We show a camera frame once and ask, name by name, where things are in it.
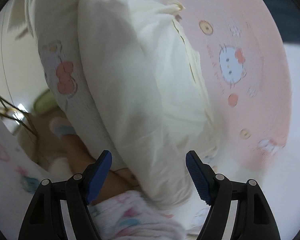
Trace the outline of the cream and pink t-shirt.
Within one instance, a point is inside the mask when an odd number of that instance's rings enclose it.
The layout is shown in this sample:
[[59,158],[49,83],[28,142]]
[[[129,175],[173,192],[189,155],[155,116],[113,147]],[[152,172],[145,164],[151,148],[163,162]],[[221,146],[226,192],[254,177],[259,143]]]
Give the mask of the cream and pink t-shirt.
[[187,201],[190,150],[214,155],[216,130],[200,56],[174,0],[78,0],[78,42],[101,119],[143,191],[162,207]]

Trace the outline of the white patterned pajama sleeve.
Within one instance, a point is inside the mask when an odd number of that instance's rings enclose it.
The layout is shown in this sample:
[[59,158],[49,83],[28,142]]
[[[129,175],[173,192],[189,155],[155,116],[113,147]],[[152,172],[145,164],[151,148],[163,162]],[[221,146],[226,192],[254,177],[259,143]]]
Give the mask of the white patterned pajama sleeve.
[[[0,119],[0,231],[17,239],[26,209],[43,179],[52,174],[34,163]],[[184,228],[129,190],[89,207],[103,239],[185,239]]]

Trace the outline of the bare leg with sock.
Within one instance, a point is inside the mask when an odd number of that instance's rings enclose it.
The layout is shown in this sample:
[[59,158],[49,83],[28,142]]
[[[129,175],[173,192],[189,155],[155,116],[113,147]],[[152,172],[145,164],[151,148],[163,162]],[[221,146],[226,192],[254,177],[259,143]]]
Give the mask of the bare leg with sock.
[[[53,118],[49,127],[50,131],[60,139],[73,174],[82,173],[88,165],[96,161],[67,119]],[[129,169],[110,171],[98,197],[92,204],[99,204],[126,191],[134,190],[138,186],[139,182]]]

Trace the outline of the green slipper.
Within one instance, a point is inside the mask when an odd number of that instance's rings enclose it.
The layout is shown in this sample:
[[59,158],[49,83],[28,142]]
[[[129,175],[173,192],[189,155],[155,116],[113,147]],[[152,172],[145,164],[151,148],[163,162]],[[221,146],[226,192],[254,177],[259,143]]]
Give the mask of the green slipper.
[[33,110],[38,115],[43,115],[58,107],[53,93],[47,89],[38,98],[36,98],[33,104]]

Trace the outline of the Hello Kitty patterned blanket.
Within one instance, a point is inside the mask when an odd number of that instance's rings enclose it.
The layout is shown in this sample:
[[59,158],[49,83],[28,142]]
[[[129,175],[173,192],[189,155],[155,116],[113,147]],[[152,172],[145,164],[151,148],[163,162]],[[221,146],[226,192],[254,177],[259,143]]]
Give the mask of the Hello Kitty patterned blanket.
[[[218,140],[214,155],[198,155],[215,172],[233,180],[262,179],[274,154],[287,142],[290,122],[290,77],[275,22],[262,0],[174,1],[183,5],[177,21],[200,56],[200,77]],[[25,18],[47,86],[77,135],[94,157],[110,150],[114,171],[129,169],[106,130],[84,75],[78,0],[25,0]],[[193,183],[187,201],[158,207],[182,224],[188,236],[198,235],[209,210]]]

